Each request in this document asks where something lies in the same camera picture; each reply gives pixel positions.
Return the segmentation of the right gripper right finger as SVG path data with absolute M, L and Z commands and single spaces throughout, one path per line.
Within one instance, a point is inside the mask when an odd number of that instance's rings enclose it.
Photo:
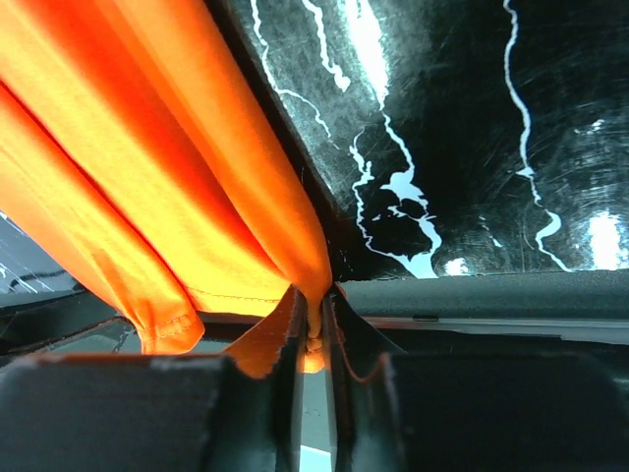
M 405 350 L 322 304 L 336 471 L 624 471 L 628 349 L 422 332 Z

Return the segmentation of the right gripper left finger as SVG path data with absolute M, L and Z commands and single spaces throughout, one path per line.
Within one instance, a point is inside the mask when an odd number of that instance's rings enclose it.
M 125 353 L 116 317 L 1 360 L 5 471 L 295 471 L 304 296 L 224 351 Z

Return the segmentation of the orange t shirt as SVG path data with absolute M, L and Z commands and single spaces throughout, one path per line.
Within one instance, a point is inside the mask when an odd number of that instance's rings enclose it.
M 203 1 L 2 3 L 1 208 L 145 355 L 295 286 L 323 367 L 322 228 Z

